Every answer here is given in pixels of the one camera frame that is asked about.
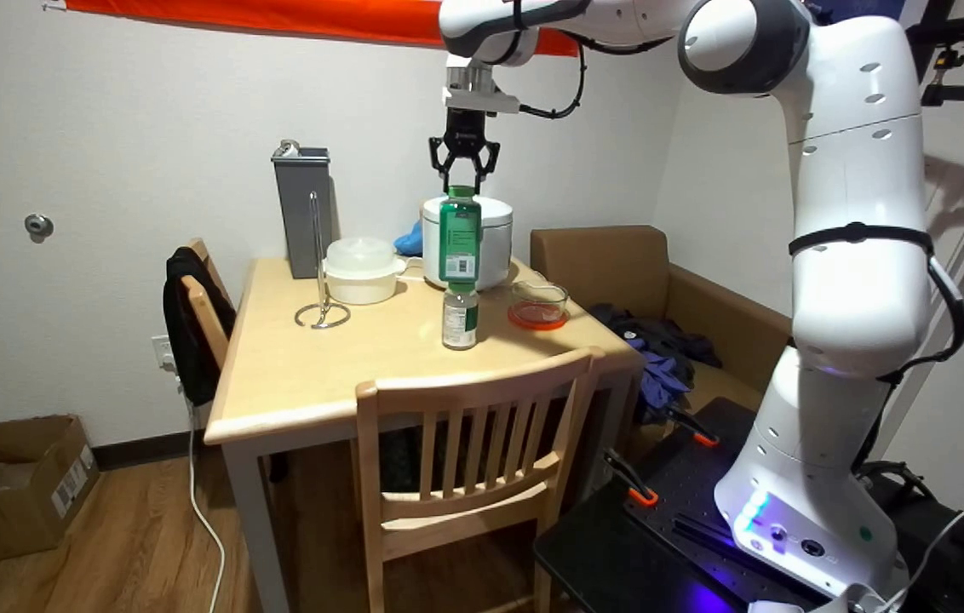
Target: plastic bottle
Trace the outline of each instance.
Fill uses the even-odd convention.
[[[449,193],[438,208],[438,279],[442,297],[442,344],[472,346],[480,341],[480,203],[472,201],[472,167],[458,159],[449,167]]]

